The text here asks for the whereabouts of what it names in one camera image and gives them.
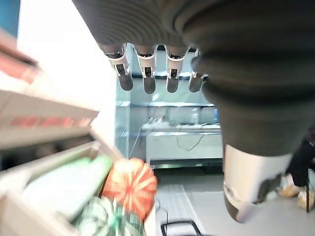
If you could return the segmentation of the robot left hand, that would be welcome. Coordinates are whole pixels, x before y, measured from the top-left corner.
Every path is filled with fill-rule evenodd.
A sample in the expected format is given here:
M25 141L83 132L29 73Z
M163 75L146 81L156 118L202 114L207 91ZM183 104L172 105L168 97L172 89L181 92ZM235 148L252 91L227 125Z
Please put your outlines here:
M124 45L144 65L157 45L169 78L188 48L202 90L219 111L224 201L239 223L280 184L315 122L315 3L312 0L76 0L124 90L131 90Z

